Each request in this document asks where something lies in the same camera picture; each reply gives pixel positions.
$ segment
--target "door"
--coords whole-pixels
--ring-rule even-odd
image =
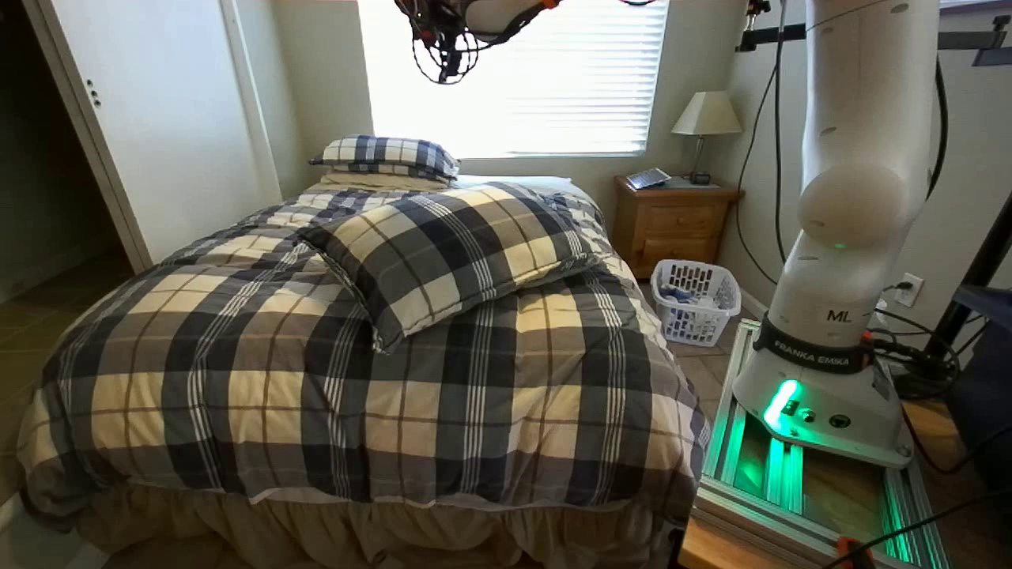
[[[26,0],[135,270],[280,200],[218,0]]]

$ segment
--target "laundry basket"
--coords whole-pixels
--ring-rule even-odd
[[[681,346],[717,346],[740,312],[740,287],[724,267],[661,258],[652,294],[664,337]]]

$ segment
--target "lamp shade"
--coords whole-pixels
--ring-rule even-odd
[[[684,116],[677,116],[677,135],[731,135],[740,134],[728,93],[695,93]]]

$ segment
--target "plaid duvet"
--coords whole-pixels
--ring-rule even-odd
[[[146,485],[474,510],[638,498],[687,517],[707,423],[594,203],[540,196],[605,270],[372,353],[362,307],[297,233],[401,196],[312,186],[94,304],[26,412],[26,502],[73,517]]]

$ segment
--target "plaid pillow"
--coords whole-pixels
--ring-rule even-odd
[[[393,140],[393,135],[355,135],[336,140],[312,166],[352,174],[398,174],[452,179],[459,174],[454,159],[429,140]]]
[[[521,190],[406,196],[306,231],[372,320],[372,348],[598,267],[569,215]]]

